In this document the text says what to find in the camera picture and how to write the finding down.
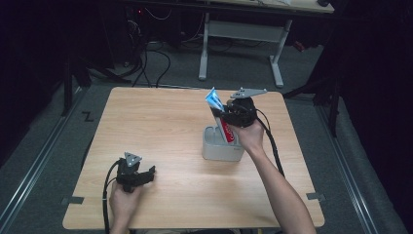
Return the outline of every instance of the red toothpaste tube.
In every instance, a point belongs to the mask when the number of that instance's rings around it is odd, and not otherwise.
[[[220,117],[220,113],[225,112],[225,107],[219,99],[219,96],[214,88],[212,88],[212,90],[210,90],[210,92],[207,94],[206,102],[210,106],[210,110],[212,111],[212,115],[215,118],[216,125],[218,125],[224,140],[227,143],[234,142],[235,136],[233,131],[230,129],[228,124]]]
[[[227,143],[234,142],[234,133],[228,126],[227,122],[225,122],[222,118],[219,117],[215,117],[215,122],[218,125],[222,137],[224,137],[225,141],[227,141]]]

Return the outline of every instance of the table leg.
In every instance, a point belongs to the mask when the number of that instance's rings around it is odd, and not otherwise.
[[[206,22],[204,26],[204,45],[203,53],[201,54],[200,75],[199,80],[204,81],[207,78],[207,38],[209,33],[209,13],[206,13]]]
[[[289,19],[286,22],[285,27],[282,31],[280,42],[276,49],[276,53],[273,56],[270,56],[271,67],[273,68],[274,79],[276,81],[276,86],[278,88],[283,87],[282,75],[280,73],[280,68],[279,68],[279,59],[280,59],[280,55],[282,54],[282,48],[285,44],[285,40],[286,40],[286,37],[288,36],[288,32],[289,32],[289,28],[291,27],[291,24],[292,24],[292,20]]]

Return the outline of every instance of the table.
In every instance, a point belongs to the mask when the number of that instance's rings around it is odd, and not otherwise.
[[[218,90],[223,101],[234,92]],[[156,166],[155,180],[144,185],[130,228],[279,226],[247,153],[240,162],[203,158],[203,129],[215,124],[205,102],[207,93],[208,90],[113,89],[73,192],[84,201],[69,204],[63,226],[104,228],[103,183],[110,166],[124,157],[125,151],[143,157],[140,172]],[[282,95],[270,92],[253,100],[271,123],[287,180],[304,200],[315,226],[322,226],[319,201],[307,199],[315,189]],[[264,149],[275,163],[267,137]]]
[[[313,0],[291,0],[289,5],[278,0],[210,0],[208,3],[209,2],[247,5],[250,8],[281,8],[290,11],[308,11],[329,14],[334,12],[334,9],[330,4],[327,7],[322,7]],[[284,27],[209,20],[209,13],[206,13],[204,44],[201,54],[200,73],[198,76],[199,79],[205,80],[207,78],[207,41],[209,36],[265,41],[277,43],[274,55],[270,56],[269,61],[273,70],[276,86],[282,88],[283,80],[279,68],[279,59],[291,24],[291,19],[286,21]]]

